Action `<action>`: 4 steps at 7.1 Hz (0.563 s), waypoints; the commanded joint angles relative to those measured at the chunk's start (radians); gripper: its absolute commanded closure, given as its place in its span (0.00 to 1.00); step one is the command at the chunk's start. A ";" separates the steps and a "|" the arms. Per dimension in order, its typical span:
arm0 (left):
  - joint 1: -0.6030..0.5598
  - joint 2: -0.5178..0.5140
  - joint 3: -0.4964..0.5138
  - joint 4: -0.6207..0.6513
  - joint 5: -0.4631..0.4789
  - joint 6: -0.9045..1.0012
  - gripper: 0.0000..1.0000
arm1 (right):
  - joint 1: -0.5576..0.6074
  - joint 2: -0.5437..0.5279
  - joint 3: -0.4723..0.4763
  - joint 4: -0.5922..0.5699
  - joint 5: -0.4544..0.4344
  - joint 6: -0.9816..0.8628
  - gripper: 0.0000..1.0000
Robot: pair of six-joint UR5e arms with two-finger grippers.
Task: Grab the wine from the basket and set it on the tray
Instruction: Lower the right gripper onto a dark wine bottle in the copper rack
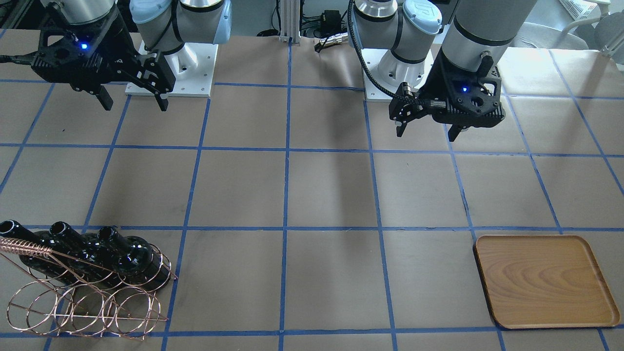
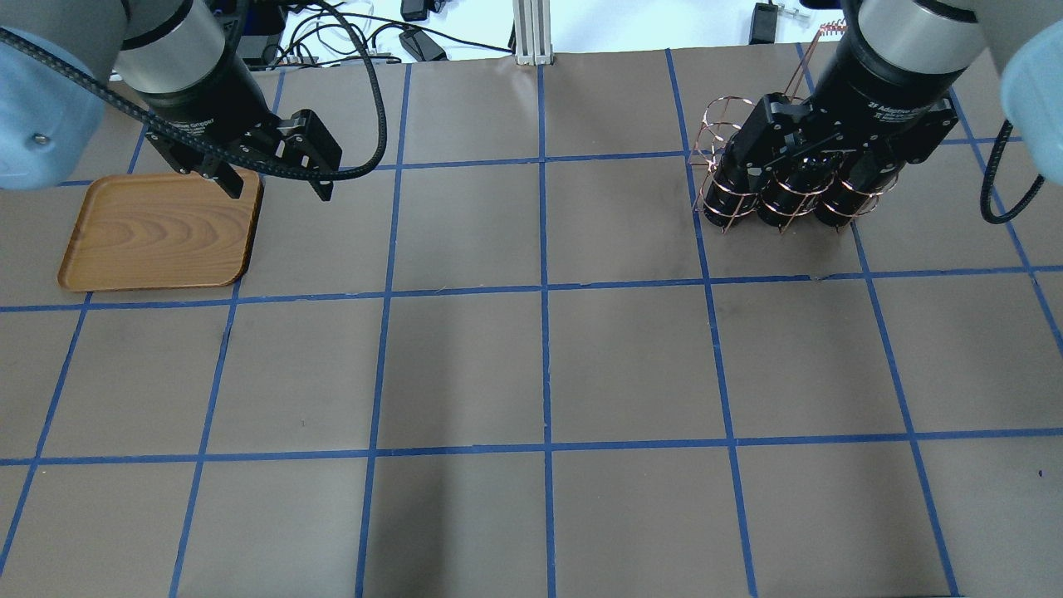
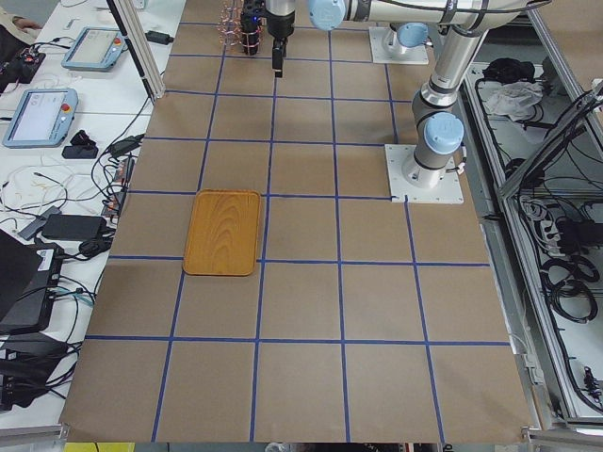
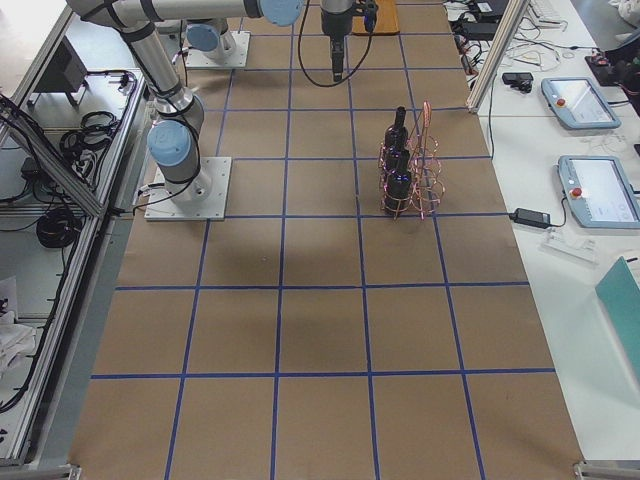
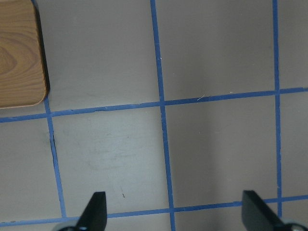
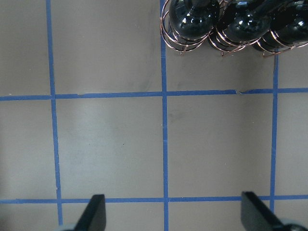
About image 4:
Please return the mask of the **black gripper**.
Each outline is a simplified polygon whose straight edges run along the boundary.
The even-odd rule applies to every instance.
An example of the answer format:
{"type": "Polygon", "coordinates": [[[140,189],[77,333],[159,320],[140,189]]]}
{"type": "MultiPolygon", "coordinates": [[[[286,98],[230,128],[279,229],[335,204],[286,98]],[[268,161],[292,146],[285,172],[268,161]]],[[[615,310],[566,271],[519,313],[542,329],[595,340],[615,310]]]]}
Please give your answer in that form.
{"type": "Polygon", "coordinates": [[[354,0],[321,0],[321,28],[330,38],[332,78],[341,82],[344,72],[344,37],[353,27],[354,0]]]}

